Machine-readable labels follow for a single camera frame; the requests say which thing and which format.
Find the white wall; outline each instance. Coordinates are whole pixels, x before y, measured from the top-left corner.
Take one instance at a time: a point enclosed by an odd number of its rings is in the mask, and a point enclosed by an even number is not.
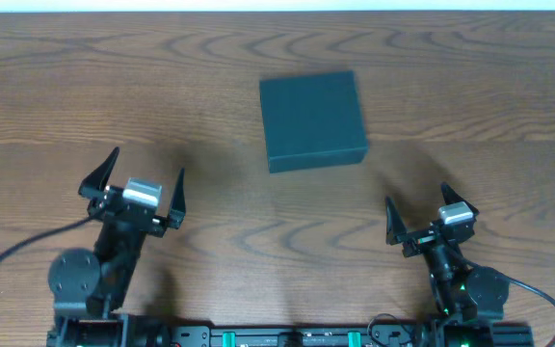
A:
[[[555,10],[555,0],[0,0],[0,12]]]

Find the wood grain surface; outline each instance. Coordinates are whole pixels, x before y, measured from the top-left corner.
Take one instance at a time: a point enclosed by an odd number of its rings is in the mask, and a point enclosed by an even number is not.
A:
[[[269,175],[258,81],[351,68],[360,165]],[[383,198],[410,226],[439,183],[481,210],[462,247],[555,297],[555,13],[0,14],[0,252],[85,215],[80,180],[185,167],[189,215],[147,239],[124,305],[216,325],[367,323],[434,311],[423,258],[384,243]],[[0,346],[40,346],[46,275],[91,224],[0,266]],[[555,311],[512,287],[506,319]]]

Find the green connector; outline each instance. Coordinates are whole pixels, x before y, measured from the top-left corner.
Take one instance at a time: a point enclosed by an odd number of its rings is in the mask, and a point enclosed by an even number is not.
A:
[[[359,332],[348,333],[348,347],[361,347],[361,333]]]
[[[222,347],[235,347],[235,333],[222,334]]]

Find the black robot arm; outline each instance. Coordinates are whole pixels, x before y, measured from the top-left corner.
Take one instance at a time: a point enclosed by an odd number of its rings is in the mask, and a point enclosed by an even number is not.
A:
[[[130,178],[125,188],[108,186],[119,148],[83,179],[79,194],[90,200],[88,212],[102,221],[93,252],[71,249],[53,261],[48,282],[55,295],[55,315],[108,318],[120,308],[147,235],[162,237],[185,217],[181,170],[168,217],[156,215],[160,185]]]
[[[490,268],[469,268],[460,243],[474,235],[479,211],[447,184],[438,220],[407,230],[393,201],[386,199],[386,243],[402,244],[405,257],[423,254],[438,313],[429,320],[370,322],[362,326],[233,328],[167,326],[145,316],[113,313],[121,307],[147,235],[162,237],[185,216],[183,170],[169,215],[157,216],[161,186],[131,178],[125,188],[108,186],[115,148],[88,175],[79,194],[103,226],[93,251],[72,249],[53,261],[49,285],[55,296],[55,327],[49,347],[475,347],[532,346],[527,326],[497,327],[509,284]]]

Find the dark green box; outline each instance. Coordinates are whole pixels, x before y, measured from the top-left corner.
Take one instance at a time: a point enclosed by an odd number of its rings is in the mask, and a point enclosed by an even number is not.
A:
[[[352,71],[260,81],[269,172],[359,163],[368,145]]]

